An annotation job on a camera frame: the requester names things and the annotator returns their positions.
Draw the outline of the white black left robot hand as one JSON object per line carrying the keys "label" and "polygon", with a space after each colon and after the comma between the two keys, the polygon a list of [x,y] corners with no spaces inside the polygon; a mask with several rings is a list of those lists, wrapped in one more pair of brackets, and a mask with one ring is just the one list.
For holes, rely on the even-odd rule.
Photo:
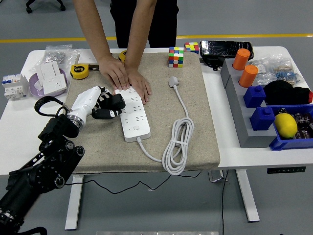
{"label": "white black left robot hand", "polygon": [[95,86],[78,95],[67,117],[83,127],[88,116],[94,119],[112,119],[120,115],[125,107],[122,95],[112,95],[108,89]]}

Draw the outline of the person's right hand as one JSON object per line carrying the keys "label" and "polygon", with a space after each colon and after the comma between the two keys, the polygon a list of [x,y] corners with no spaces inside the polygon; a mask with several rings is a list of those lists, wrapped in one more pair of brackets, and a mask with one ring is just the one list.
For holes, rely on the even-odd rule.
{"label": "person's right hand", "polygon": [[126,90],[129,88],[128,75],[121,61],[110,54],[98,60],[101,74],[109,81],[114,89]]}

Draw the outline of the person's left hand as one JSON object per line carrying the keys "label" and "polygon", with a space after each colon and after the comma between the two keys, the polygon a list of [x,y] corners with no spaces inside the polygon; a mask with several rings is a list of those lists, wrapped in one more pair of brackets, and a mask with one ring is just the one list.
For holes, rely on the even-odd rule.
{"label": "person's left hand", "polygon": [[139,94],[142,103],[146,104],[149,102],[149,96],[152,95],[152,89],[149,82],[144,76],[142,76],[137,69],[126,68],[128,75],[128,81]]}

